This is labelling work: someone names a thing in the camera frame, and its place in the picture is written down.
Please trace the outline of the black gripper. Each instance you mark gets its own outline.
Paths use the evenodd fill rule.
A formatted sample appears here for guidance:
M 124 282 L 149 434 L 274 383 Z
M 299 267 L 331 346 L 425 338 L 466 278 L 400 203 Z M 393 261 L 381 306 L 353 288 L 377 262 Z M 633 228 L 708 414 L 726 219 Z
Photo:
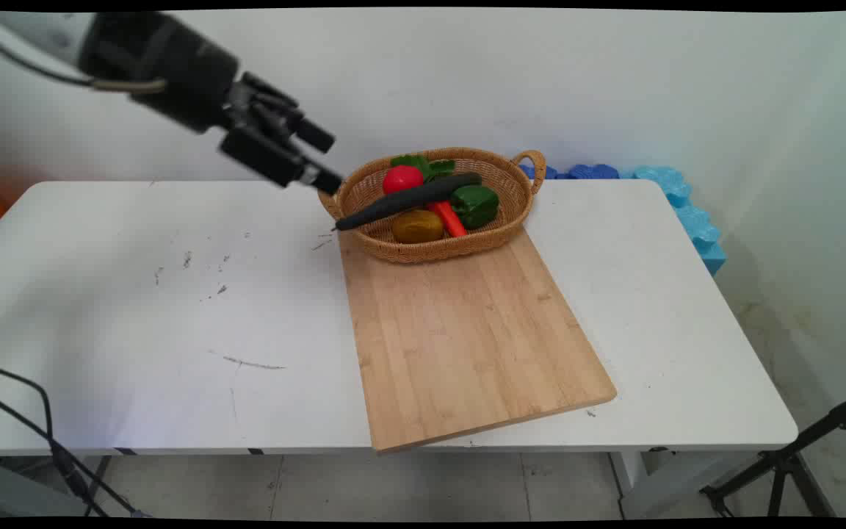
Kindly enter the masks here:
M 279 187 L 309 185 L 327 195 L 344 179 L 292 146 L 298 137 L 328 153 L 336 138 L 312 123 L 291 96 L 245 71 L 235 81 L 239 60 L 214 41 L 161 11 L 100 11 L 84 40 L 79 67 L 85 74 L 110 81 L 164 81 L 160 93 L 131 95 L 195 133 L 229 127 L 224 110 L 252 125 L 228 130 L 222 154 Z

